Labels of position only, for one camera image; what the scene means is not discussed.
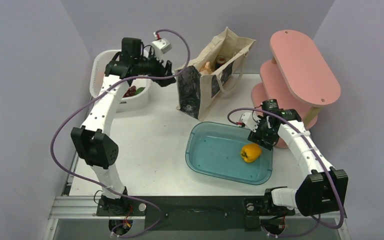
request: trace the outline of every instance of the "teal tray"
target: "teal tray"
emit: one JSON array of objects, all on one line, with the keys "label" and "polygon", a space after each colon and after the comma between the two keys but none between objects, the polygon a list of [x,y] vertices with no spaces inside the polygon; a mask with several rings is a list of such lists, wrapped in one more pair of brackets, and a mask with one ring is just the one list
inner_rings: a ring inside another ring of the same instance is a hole
[{"label": "teal tray", "polygon": [[249,129],[215,122],[197,124],[186,147],[186,163],[197,173],[245,184],[260,185],[269,180],[273,151],[262,148],[260,157],[246,163],[241,149],[250,144]]}]

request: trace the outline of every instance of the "gray wall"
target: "gray wall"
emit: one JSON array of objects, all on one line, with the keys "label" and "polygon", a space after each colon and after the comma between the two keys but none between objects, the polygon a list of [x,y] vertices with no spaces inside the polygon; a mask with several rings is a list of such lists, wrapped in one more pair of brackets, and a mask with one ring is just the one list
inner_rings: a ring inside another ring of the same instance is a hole
[{"label": "gray wall", "polygon": [[[158,29],[173,29],[189,42],[192,57],[229,26],[236,34],[256,39],[247,61],[247,73],[259,73],[272,57],[271,35],[295,29],[313,37],[334,0],[61,0],[94,58],[119,49],[121,38],[153,40]],[[166,37],[173,50],[167,59],[174,67],[185,62],[185,48],[175,36]]]},{"label": "gray wall", "polygon": [[[59,0],[0,0],[0,240],[42,238],[67,179],[51,159],[51,137],[89,98],[91,67]],[[57,142],[66,166],[69,134]]]},{"label": "gray wall", "polygon": [[349,175],[353,239],[384,239],[384,1],[336,0],[314,40],[342,88],[315,142]]}]

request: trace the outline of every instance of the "white laundry basket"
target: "white laundry basket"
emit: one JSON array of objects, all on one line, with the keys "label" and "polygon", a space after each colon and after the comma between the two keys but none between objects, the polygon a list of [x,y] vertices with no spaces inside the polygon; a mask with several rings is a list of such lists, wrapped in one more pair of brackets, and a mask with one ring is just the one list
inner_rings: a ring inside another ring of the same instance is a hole
[{"label": "white laundry basket", "polygon": [[[96,98],[101,91],[102,83],[105,75],[105,67],[113,59],[114,55],[120,50],[107,50],[101,52],[93,61],[92,74],[90,75],[89,91],[92,97]],[[144,56],[148,56],[147,51],[143,51]],[[139,110],[148,104],[149,89],[151,80],[145,78],[135,79],[132,86],[145,87],[145,89],[135,96],[123,97],[117,107],[117,113]]]}]

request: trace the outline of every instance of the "green vegetable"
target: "green vegetable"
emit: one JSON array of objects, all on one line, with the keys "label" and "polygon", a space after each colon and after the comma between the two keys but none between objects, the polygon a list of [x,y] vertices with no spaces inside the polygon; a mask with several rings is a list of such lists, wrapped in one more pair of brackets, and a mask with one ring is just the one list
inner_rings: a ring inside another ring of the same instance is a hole
[{"label": "green vegetable", "polygon": [[138,95],[138,94],[142,93],[142,91],[144,89],[145,89],[144,87],[139,87],[138,89],[136,89],[136,92],[134,92],[134,95]]}]

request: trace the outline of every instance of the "yellow bell pepper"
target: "yellow bell pepper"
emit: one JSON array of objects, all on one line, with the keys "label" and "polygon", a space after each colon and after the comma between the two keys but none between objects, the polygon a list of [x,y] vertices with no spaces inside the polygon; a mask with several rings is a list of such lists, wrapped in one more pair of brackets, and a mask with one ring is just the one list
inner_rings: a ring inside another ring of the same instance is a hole
[{"label": "yellow bell pepper", "polygon": [[242,147],[240,156],[246,163],[252,163],[259,158],[263,151],[261,147],[256,143],[250,143]]}]

